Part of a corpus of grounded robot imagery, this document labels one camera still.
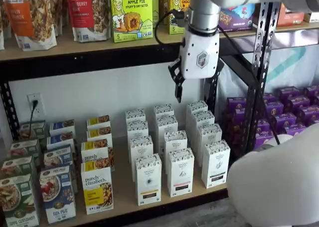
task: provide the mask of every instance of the white wall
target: white wall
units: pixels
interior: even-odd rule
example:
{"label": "white wall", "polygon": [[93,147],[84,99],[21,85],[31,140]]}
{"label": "white wall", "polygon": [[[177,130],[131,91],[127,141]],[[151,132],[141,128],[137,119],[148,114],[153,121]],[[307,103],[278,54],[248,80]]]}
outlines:
{"label": "white wall", "polygon": [[178,104],[168,64],[14,81],[10,88],[20,122],[30,119],[27,94],[40,92],[47,123],[75,118],[78,141],[85,140],[85,120],[105,114],[111,117],[113,135],[121,137],[125,136],[125,111],[138,107],[150,116],[154,105],[171,103],[179,124],[184,125],[185,104],[200,99],[201,81],[185,81]]}

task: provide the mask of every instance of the granola bag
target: granola bag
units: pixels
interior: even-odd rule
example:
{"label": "granola bag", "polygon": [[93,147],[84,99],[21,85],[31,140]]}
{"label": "granola bag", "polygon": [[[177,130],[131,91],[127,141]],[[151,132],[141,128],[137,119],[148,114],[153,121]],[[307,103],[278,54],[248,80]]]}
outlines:
{"label": "granola bag", "polygon": [[109,0],[68,2],[75,41],[101,41],[110,38]]}
{"label": "granola bag", "polygon": [[18,46],[23,51],[56,46],[50,0],[3,0]]}

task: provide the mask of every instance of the electrical outlet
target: electrical outlet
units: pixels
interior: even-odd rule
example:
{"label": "electrical outlet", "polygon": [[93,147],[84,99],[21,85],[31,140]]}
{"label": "electrical outlet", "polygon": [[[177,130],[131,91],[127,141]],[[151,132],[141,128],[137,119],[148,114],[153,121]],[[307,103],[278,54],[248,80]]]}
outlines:
{"label": "electrical outlet", "polygon": [[38,104],[33,112],[33,120],[44,120],[45,119],[45,113],[44,113],[44,106],[41,98],[41,93],[35,93],[27,95],[30,111],[33,109],[33,101],[37,100]]}

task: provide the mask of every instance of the bobo's apple pie box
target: bobo's apple pie box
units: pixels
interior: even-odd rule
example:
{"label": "bobo's apple pie box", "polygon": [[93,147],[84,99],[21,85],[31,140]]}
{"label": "bobo's apple pie box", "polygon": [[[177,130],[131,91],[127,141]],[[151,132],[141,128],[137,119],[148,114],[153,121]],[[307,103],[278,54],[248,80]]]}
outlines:
{"label": "bobo's apple pie box", "polygon": [[153,0],[111,0],[114,42],[153,37]]}

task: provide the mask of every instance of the yellow bobo's box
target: yellow bobo's box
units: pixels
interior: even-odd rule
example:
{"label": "yellow bobo's box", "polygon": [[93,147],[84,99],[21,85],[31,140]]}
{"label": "yellow bobo's box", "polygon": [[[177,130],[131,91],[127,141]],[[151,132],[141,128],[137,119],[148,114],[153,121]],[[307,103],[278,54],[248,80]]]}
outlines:
{"label": "yellow bobo's box", "polygon": [[[190,0],[168,0],[168,10],[186,11],[188,9]],[[171,14],[169,16],[169,33],[170,34],[183,34],[185,28],[177,26],[177,20]]]}
{"label": "yellow bobo's box", "polygon": [[152,0],[111,0],[114,42],[153,37]]}

